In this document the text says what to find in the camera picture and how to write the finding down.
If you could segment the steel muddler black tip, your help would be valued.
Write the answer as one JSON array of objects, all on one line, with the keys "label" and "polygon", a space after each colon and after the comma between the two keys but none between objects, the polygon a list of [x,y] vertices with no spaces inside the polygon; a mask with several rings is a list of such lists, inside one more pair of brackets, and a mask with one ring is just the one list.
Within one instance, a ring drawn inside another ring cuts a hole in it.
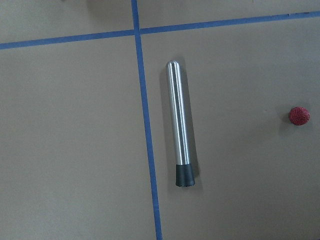
[{"label": "steel muddler black tip", "polygon": [[177,187],[191,187],[195,185],[195,178],[191,163],[180,63],[176,60],[168,61],[166,75],[175,148],[175,185]]}]

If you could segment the red strawberry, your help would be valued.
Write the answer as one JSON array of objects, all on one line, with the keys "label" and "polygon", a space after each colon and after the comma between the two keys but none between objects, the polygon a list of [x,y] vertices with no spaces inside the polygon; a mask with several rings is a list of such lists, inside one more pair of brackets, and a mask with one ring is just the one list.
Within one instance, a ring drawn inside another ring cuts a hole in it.
[{"label": "red strawberry", "polygon": [[306,108],[296,106],[290,110],[288,118],[295,126],[302,126],[310,120],[311,116]]}]

